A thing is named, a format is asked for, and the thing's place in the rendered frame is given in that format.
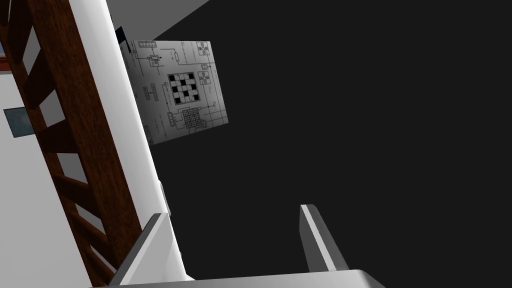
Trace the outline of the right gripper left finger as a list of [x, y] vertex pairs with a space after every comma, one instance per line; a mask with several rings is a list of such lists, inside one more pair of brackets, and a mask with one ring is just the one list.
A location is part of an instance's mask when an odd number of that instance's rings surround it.
[[149, 219], [109, 286], [185, 281], [185, 268], [168, 213]]

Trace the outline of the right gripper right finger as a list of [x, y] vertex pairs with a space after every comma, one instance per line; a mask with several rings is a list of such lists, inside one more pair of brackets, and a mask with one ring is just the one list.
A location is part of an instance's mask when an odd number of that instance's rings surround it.
[[302, 204], [300, 206], [299, 234], [310, 272], [346, 271], [349, 269], [315, 205]]

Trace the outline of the brown wooden ladder shelf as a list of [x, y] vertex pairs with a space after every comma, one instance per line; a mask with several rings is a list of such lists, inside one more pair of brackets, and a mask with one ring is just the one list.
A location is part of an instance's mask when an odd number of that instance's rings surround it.
[[70, 0], [0, 0], [0, 43], [93, 287], [142, 228]]

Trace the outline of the white door leaf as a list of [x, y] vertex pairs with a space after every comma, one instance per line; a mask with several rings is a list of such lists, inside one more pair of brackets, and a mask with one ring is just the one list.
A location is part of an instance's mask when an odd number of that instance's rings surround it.
[[[69, 2], [115, 145], [115, 156], [127, 183], [125, 208], [133, 208], [136, 213], [136, 243], [152, 215], [169, 214], [169, 207], [151, 158], [106, 0]], [[129, 252], [135, 243], [129, 245]]]

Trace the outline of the grey diagram wall picture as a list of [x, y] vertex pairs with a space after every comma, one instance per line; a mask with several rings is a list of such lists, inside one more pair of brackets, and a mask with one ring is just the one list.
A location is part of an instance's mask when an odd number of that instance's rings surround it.
[[125, 40], [120, 50], [149, 145], [228, 123], [210, 42]]

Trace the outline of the small blue-grey wall picture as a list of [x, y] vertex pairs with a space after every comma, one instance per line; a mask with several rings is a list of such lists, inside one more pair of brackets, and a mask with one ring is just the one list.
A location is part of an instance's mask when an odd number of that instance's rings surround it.
[[35, 134], [25, 107], [8, 108], [4, 109], [3, 112], [14, 138]]

